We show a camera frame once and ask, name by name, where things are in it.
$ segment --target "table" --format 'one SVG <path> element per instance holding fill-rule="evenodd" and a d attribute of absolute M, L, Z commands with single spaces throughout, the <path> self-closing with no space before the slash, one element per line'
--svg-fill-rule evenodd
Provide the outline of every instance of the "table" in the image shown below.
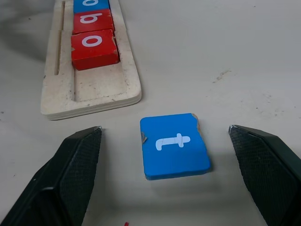
<path fill-rule="evenodd" d="M 120 0 L 143 89 L 133 106 L 62 121 L 40 114 L 54 1 L 0 2 L 0 220 L 74 132 L 101 125 L 86 226 L 264 226 L 227 130 L 278 135 L 301 157 L 298 0 Z M 195 113 L 214 170 L 147 181 L 139 120 Z"/>

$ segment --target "blue wooden block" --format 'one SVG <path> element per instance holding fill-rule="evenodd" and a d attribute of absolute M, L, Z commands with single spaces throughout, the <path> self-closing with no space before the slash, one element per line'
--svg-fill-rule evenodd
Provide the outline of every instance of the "blue wooden block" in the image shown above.
<path fill-rule="evenodd" d="M 148 180 L 204 174 L 211 168 L 196 115 L 147 117 L 140 121 Z"/>
<path fill-rule="evenodd" d="M 74 0 L 73 3 L 74 14 L 106 8 L 110 8 L 108 0 Z"/>

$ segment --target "wooden puzzle board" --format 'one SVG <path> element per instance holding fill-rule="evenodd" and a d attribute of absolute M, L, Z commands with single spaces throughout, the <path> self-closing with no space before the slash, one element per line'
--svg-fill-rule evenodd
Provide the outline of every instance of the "wooden puzzle board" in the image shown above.
<path fill-rule="evenodd" d="M 55 3 L 48 43 L 41 113 L 59 120 L 132 105 L 141 85 L 118 0 L 110 0 L 120 62 L 78 71 L 71 63 L 73 1 Z"/>

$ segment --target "red wooden block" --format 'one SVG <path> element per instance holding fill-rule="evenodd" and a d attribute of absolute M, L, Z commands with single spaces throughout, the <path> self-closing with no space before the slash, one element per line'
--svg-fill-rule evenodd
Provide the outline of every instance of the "red wooden block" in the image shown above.
<path fill-rule="evenodd" d="M 71 36 L 71 58 L 77 70 L 119 62 L 112 30 L 85 32 Z"/>
<path fill-rule="evenodd" d="M 73 34 L 111 29 L 114 30 L 109 9 L 76 13 L 73 19 Z"/>

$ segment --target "white letter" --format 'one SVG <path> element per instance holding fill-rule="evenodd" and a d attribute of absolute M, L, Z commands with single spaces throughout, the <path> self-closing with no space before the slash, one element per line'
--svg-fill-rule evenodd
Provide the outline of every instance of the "white letter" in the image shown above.
<path fill-rule="evenodd" d="M 84 6 L 93 6 L 93 5 L 96 5 L 97 3 L 98 3 L 98 0 L 84 0 L 83 1 Z"/>
<path fill-rule="evenodd" d="M 87 43 L 87 41 L 90 39 L 97 39 L 97 42 L 94 42 L 91 44 Z M 85 47 L 94 47 L 94 46 L 98 46 L 100 43 L 102 43 L 102 41 L 103 41 L 103 39 L 100 36 L 92 35 L 92 36 L 85 37 L 83 39 L 83 41 L 81 42 L 81 44 L 83 44 L 83 46 L 85 46 Z"/>
<path fill-rule="evenodd" d="M 90 14 L 90 15 L 85 15 L 80 17 L 80 22 L 82 24 L 90 24 L 93 23 L 97 20 L 97 16 L 101 16 L 102 13 L 95 13 L 95 14 Z"/>

